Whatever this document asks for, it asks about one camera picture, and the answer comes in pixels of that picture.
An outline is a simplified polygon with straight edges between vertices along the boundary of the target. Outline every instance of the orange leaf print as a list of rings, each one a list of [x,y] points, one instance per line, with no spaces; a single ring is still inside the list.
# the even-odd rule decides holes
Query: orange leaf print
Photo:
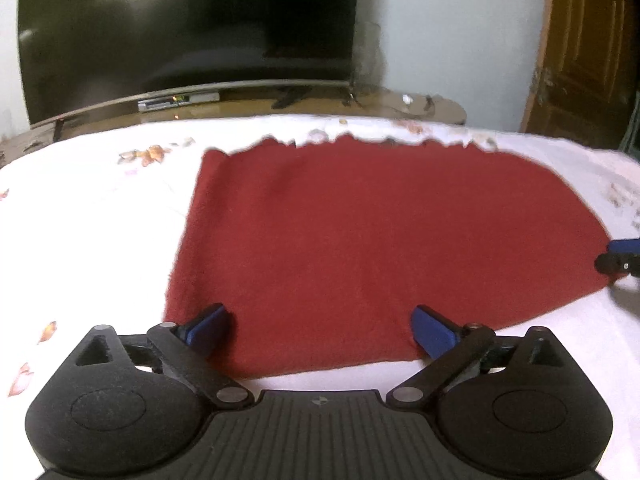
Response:
[[[29,383],[31,382],[31,376],[33,372],[31,371],[31,367],[28,363],[23,364],[20,367],[20,371],[18,375],[15,377],[11,388],[9,389],[9,395],[7,397],[13,397],[21,394],[24,390],[27,389]]]
[[[53,336],[57,328],[58,328],[58,324],[55,321],[52,321],[46,327],[44,327],[44,330],[42,331],[42,335],[40,336],[40,341],[38,341],[38,344],[44,343],[45,341],[48,341],[49,339],[51,339],[51,336]]]

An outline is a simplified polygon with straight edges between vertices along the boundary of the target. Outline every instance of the television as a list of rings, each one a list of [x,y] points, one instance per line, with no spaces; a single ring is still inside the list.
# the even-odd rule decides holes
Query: television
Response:
[[[228,86],[346,84],[356,0],[18,0],[30,123]]]

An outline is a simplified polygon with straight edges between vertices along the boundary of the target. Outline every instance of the silver screw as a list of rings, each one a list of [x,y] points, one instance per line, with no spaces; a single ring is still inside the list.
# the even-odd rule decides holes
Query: silver screw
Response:
[[[216,397],[219,398],[222,402],[228,402],[232,404],[233,402],[241,402],[245,400],[249,396],[249,392],[244,388],[238,388],[237,386],[228,386],[226,388],[222,388],[218,390],[216,393]]]
[[[400,402],[415,402],[423,397],[423,393],[412,386],[403,386],[394,390],[394,399]]]

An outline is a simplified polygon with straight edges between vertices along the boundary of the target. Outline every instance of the brown door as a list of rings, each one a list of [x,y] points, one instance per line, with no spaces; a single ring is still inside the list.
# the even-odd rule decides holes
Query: brown door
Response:
[[[546,0],[521,131],[616,148],[634,106],[634,0]]]

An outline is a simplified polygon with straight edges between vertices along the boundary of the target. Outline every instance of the folded red fabric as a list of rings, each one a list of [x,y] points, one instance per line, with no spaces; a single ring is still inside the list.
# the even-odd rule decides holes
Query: folded red fabric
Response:
[[[268,139],[210,150],[165,319],[234,315],[212,361],[236,378],[412,360],[416,304],[498,329],[607,285],[609,239],[549,171],[474,146]]]

